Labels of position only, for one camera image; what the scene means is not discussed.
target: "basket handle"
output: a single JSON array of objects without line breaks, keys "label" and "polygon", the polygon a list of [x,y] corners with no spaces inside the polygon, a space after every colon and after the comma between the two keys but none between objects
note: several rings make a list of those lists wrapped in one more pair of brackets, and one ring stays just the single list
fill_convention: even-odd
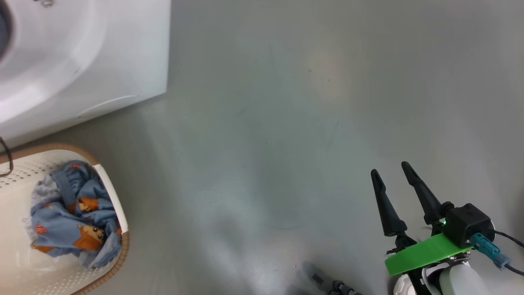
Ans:
[{"label": "basket handle", "polygon": [[7,147],[7,144],[5,143],[4,139],[1,136],[0,136],[0,143],[4,147],[5,152],[7,153],[7,157],[9,158],[9,172],[0,174],[0,177],[6,177],[13,172],[13,169],[15,168],[15,164],[13,163],[13,155],[11,155],[11,150]]}]

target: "cartoon bear print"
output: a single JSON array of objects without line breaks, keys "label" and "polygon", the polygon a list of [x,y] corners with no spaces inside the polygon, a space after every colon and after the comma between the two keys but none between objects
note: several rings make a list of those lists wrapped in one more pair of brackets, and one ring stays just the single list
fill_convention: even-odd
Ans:
[{"label": "cartoon bear print", "polygon": [[72,165],[69,165],[69,169],[82,169],[82,165],[72,164]]},{"label": "cartoon bear print", "polygon": [[37,235],[43,235],[43,234],[47,234],[48,231],[42,224],[37,223],[36,226],[35,226],[35,233]]},{"label": "cartoon bear print", "polygon": [[98,251],[104,242],[104,230],[90,226],[78,225],[80,231],[80,239],[73,243],[73,246],[90,251]]},{"label": "cartoon bear print", "polygon": [[77,208],[77,203],[73,203],[67,207],[67,211],[71,214],[74,214],[74,210]]},{"label": "cartoon bear print", "polygon": [[49,246],[37,246],[35,245],[35,242],[31,243],[31,249],[36,249],[42,253],[49,253],[51,250],[53,250],[55,247],[49,247]]},{"label": "cartoon bear print", "polygon": [[98,210],[98,199],[81,197],[78,201],[80,211],[88,213]]}]

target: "black cable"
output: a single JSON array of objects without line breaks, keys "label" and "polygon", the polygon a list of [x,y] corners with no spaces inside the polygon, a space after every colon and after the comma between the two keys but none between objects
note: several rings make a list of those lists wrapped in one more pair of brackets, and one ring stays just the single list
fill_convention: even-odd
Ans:
[{"label": "black cable", "polygon": [[506,237],[506,238],[508,238],[508,239],[510,239],[510,240],[512,240],[512,241],[514,241],[515,244],[517,244],[517,245],[519,245],[520,247],[524,248],[524,243],[523,243],[523,242],[521,242],[521,241],[519,241],[519,240],[513,238],[512,236],[510,236],[510,235],[508,235],[508,234],[502,233],[501,231],[496,231],[496,230],[494,230],[494,229],[491,229],[491,230],[489,230],[489,231],[491,231],[492,233],[496,233],[496,234],[498,234],[498,235],[501,235],[501,236],[503,236],[503,237]]},{"label": "black cable", "polygon": [[[523,243],[523,242],[521,242],[521,241],[519,241],[519,240],[513,238],[512,236],[510,236],[510,235],[508,235],[508,234],[505,234],[505,233],[502,233],[501,231],[496,231],[496,230],[493,230],[493,229],[491,229],[491,230],[489,230],[489,231],[491,231],[492,233],[496,233],[496,234],[498,234],[498,235],[501,235],[501,236],[503,236],[503,237],[506,237],[506,238],[508,238],[508,239],[510,239],[510,240],[512,240],[512,241],[514,241],[515,244],[517,244],[517,245],[519,245],[520,247],[524,248],[524,243]],[[511,266],[511,265],[509,265],[509,264],[506,264],[506,265],[504,265],[504,266],[505,266],[507,269],[509,269],[510,271],[512,271],[512,272],[514,272],[514,273],[516,273],[516,274],[518,274],[518,275],[524,276],[524,271],[520,271],[520,270],[514,268],[513,266]]]},{"label": "black cable", "polygon": [[511,270],[512,272],[518,274],[518,275],[521,275],[521,276],[524,276],[524,271],[520,271],[518,269],[515,269],[513,266],[509,265],[509,264],[506,264],[505,265],[507,269]]}]

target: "brown basket rim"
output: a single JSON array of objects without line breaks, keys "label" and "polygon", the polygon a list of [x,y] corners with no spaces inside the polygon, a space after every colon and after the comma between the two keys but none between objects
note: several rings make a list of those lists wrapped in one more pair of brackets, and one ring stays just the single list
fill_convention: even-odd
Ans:
[{"label": "brown basket rim", "polygon": [[[17,150],[17,151],[12,152],[13,161],[27,157],[27,156],[31,156],[34,154],[53,151],[53,150],[72,151],[86,158],[90,162],[91,165],[100,164],[99,160],[95,156],[93,156],[91,153],[89,153],[88,151],[78,146],[67,144],[67,143],[48,143],[48,144],[42,144],[38,146],[33,146],[33,147],[28,147],[25,149]],[[6,154],[0,155],[0,164],[4,164],[7,162],[9,162],[9,158],[7,157],[7,155]],[[109,281],[121,269],[122,265],[124,264],[124,261],[127,258],[128,251],[129,251],[129,232],[127,231],[125,233],[122,233],[122,249],[120,251],[120,255],[115,265],[113,265],[113,267],[110,270],[108,270],[103,276],[89,283],[87,286],[76,291],[72,295],[86,295],[90,293],[91,291],[93,291],[94,289],[103,285],[105,282]]]}]

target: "blue connector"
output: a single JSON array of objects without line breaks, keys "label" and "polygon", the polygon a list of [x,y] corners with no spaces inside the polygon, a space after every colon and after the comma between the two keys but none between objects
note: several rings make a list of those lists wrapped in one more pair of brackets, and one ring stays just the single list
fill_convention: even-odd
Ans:
[{"label": "blue connector", "polygon": [[480,233],[476,233],[471,237],[471,246],[491,259],[500,270],[506,269],[506,264],[511,263],[511,260],[502,254],[497,246]]}]

